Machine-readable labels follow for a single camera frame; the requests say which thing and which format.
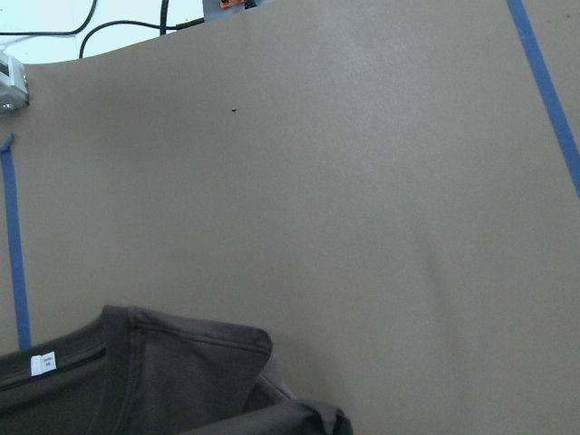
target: white tag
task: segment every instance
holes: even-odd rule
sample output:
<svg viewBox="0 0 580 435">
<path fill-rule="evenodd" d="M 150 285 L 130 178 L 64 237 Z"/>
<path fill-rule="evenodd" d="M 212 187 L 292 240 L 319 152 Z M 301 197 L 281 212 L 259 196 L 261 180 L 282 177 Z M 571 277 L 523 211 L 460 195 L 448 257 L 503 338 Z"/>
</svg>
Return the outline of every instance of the white tag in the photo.
<svg viewBox="0 0 580 435">
<path fill-rule="evenodd" d="M 30 358 L 30 375 L 38 376 L 56 369 L 56 358 L 54 352 L 45 355 L 35 355 Z"/>
</svg>

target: black cable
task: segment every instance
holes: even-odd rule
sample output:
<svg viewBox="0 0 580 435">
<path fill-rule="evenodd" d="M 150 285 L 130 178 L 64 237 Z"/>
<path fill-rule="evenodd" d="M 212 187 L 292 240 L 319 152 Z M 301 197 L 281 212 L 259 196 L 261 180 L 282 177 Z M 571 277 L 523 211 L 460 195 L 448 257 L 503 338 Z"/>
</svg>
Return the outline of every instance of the black cable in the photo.
<svg viewBox="0 0 580 435">
<path fill-rule="evenodd" d="M 159 36 L 167 33 L 167 11 L 169 9 L 169 0 L 161 0 L 161 17 L 159 19 Z"/>
<path fill-rule="evenodd" d="M 70 32 L 0 32 L 0 36 L 71 36 L 74 34 L 79 34 L 87 25 L 89 25 L 96 7 L 97 0 L 92 0 L 91 10 L 84 20 L 84 23 L 82 23 L 81 27 L 78 29 L 71 30 Z"/>
<path fill-rule="evenodd" d="M 187 21 L 186 23 L 168 26 L 167 30 L 181 30 L 181 29 L 185 29 L 185 28 L 188 28 L 188 27 L 191 27 L 194 25 L 202 24 L 202 23 L 205 23 L 205 20 L 203 18 L 198 18 L 197 20 Z M 99 32 L 100 30 L 104 29 L 105 27 L 110 27 L 112 25 L 118 25 L 118 24 L 141 25 L 143 27 L 149 27 L 151 29 L 160 29 L 160 26 L 156 25 L 156 24 L 143 23 L 141 21 L 129 21 L 129 20 L 111 21 L 109 23 L 97 25 L 94 29 L 92 29 L 89 33 L 87 33 L 84 36 L 84 39 L 82 40 L 82 43 L 81 43 L 81 50 L 79 51 L 79 59 L 82 59 L 82 56 L 84 55 L 84 47 L 87 44 L 87 41 L 89 41 L 89 38 L 91 36 L 93 36 L 94 34 Z"/>
</svg>

